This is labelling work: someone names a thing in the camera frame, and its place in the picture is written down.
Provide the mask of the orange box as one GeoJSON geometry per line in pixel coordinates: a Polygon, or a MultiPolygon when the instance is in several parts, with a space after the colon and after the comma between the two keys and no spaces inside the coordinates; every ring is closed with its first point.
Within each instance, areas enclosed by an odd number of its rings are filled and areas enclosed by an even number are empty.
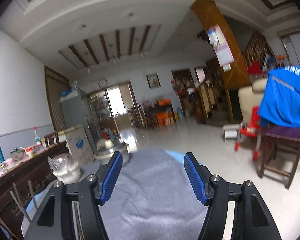
{"type": "Polygon", "coordinates": [[[159,126],[165,126],[166,125],[166,119],[169,117],[169,114],[167,112],[159,112],[156,114],[157,123],[159,126]]]}

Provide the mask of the white bowl with plastic wrap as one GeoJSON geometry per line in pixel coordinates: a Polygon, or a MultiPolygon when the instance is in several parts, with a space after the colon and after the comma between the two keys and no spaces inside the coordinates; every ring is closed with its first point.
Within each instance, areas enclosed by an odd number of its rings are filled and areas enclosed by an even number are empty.
{"type": "Polygon", "coordinates": [[[62,153],[53,158],[48,157],[48,164],[53,175],[63,184],[72,184],[81,177],[81,169],[70,153],[62,153]]]}

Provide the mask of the white chest freezer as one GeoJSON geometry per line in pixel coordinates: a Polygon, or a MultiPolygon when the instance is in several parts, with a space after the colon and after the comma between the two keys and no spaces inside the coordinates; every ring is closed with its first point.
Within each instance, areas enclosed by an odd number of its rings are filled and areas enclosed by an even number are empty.
{"type": "Polygon", "coordinates": [[[79,163],[80,167],[94,161],[94,153],[91,149],[83,125],[73,126],[58,132],[59,141],[66,142],[69,153],[79,163]]]}

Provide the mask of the dark carved wooden sideboard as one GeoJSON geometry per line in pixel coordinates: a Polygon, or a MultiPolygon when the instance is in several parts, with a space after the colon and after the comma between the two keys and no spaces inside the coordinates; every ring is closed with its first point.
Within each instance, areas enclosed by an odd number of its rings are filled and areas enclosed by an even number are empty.
{"type": "Polygon", "coordinates": [[[17,185],[23,206],[27,207],[31,201],[27,181],[32,182],[35,194],[42,192],[51,181],[56,180],[48,164],[48,157],[53,158],[68,152],[65,142],[58,143],[43,149],[0,177],[0,219],[11,231],[14,239],[23,239],[21,223],[24,217],[10,195],[10,191],[14,191],[13,183],[17,185]]]}

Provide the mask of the red white patterned bowl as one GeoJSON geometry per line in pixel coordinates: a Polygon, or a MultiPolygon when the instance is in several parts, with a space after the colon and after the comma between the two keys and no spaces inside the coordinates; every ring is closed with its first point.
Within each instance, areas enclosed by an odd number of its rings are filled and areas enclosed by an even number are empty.
{"type": "Polygon", "coordinates": [[[29,146],[27,148],[24,148],[24,152],[26,155],[28,155],[30,158],[34,156],[34,154],[37,152],[38,147],[37,146],[29,146]]]}

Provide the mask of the dark wooden side table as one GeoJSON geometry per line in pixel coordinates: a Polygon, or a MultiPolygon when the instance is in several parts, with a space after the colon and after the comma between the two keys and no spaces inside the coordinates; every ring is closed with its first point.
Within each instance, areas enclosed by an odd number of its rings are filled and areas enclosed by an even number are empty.
{"type": "Polygon", "coordinates": [[[140,111],[145,129],[168,126],[177,120],[170,99],[143,103],[140,111]]]}

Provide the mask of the framed wall picture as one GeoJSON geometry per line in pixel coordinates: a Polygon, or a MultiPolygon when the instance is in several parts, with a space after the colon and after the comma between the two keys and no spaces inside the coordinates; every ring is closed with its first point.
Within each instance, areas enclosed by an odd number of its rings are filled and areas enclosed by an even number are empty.
{"type": "Polygon", "coordinates": [[[157,73],[148,74],[146,75],[146,77],[150,89],[158,88],[161,86],[157,73]]]}

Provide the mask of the green lidded bowl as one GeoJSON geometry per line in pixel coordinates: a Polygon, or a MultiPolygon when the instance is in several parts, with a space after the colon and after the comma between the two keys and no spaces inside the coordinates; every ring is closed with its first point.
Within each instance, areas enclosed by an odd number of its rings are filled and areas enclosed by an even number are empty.
{"type": "Polygon", "coordinates": [[[21,149],[21,148],[15,148],[14,151],[12,151],[10,153],[11,155],[11,158],[14,160],[14,161],[20,161],[21,159],[23,159],[23,156],[24,156],[24,150],[21,149]]]}

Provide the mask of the wall calendar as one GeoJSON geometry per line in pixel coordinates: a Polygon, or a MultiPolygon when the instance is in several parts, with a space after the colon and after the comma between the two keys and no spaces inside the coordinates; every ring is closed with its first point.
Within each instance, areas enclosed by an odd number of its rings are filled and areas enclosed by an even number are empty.
{"type": "Polygon", "coordinates": [[[212,26],[207,31],[207,36],[215,51],[219,65],[223,68],[224,72],[230,71],[230,64],[234,62],[234,57],[219,25],[212,26]]]}

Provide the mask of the purple topped wooden stool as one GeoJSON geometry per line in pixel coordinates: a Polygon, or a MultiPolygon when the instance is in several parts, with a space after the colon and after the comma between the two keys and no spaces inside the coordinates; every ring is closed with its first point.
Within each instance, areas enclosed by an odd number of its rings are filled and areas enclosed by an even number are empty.
{"type": "Polygon", "coordinates": [[[281,175],[287,179],[285,188],[289,189],[300,160],[300,128],[269,125],[261,128],[261,139],[262,159],[259,177],[263,178],[266,171],[281,175]],[[280,153],[294,157],[290,171],[279,167],[277,157],[280,153]]]}

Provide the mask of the clear plastic water bottle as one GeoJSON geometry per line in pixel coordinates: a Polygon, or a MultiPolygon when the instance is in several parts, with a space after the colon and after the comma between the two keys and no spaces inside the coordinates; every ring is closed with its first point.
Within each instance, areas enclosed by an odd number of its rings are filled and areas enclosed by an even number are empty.
{"type": "Polygon", "coordinates": [[[36,127],[33,128],[33,132],[34,132],[34,139],[35,139],[36,145],[37,146],[41,146],[42,142],[41,142],[41,139],[40,139],[40,136],[39,136],[39,134],[37,132],[37,128],[36,127]]]}

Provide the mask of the grey refrigerator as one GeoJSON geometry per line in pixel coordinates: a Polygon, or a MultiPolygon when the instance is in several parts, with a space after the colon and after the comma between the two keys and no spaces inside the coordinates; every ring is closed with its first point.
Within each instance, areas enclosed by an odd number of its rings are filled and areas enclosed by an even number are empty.
{"type": "Polygon", "coordinates": [[[67,128],[82,125],[94,154],[97,142],[101,139],[101,127],[98,123],[92,101],[81,89],[73,89],[59,98],[67,128]]]}

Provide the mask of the red plastic child chair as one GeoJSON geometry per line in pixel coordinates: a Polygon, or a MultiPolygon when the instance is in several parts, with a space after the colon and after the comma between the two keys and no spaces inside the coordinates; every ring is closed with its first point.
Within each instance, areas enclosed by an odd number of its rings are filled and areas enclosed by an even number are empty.
{"type": "Polygon", "coordinates": [[[251,112],[251,119],[249,123],[242,122],[239,125],[237,132],[237,140],[235,142],[234,150],[238,151],[240,146],[241,137],[244,135],[250,139],[256,140],[256,147],[253,152],[253,161],[257,161],[261,146],[261,135],[260,135],[260,116],[258,114],[258,106],[254,106],[251,112]]]}

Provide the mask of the small white step stool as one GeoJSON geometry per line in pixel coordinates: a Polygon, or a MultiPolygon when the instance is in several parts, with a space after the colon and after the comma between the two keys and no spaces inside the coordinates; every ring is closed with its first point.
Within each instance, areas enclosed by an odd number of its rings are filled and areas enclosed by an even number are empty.
{"type": "Polygon", "coordinates": [[[223,139],[227,141],[229,139],[237,139],[240,129],[240,124],[228,124],[222,127],[223,139]]]}

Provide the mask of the round wall clock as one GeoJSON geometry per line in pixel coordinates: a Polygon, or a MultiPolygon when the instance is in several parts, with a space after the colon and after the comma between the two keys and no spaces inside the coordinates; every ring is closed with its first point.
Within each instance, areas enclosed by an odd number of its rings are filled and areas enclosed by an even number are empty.
{"type": "Polygon", "coordinates": [[[99,86],[100,88],[106,88],[107,85],[108,85],[108,81],[107,81],[106,78],[102,77],[102,78],[100,78],[100,79],[98,80],[98,86],[99,86]]]}

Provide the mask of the blue jacket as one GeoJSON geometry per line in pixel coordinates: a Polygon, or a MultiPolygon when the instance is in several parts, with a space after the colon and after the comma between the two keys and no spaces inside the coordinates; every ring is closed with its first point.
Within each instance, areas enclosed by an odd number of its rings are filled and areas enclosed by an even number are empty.
{"type": "Polygon", "coordinates": [[[268,72],[258,108],[260,125],[300,128],[300,67],[288,66],[268,72]]]}

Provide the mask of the grey tablecloth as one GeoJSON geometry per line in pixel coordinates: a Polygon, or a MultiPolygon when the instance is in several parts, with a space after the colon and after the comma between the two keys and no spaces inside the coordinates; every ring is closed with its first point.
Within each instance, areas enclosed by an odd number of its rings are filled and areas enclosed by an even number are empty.
{"type": "Polygon", "coordinates": [[[51,186],[26,239],[197,239],[207,208],[194,195],[184,166],[163,150],[133,153],[111,198],[98,201],[98,170],[51,186]]]}

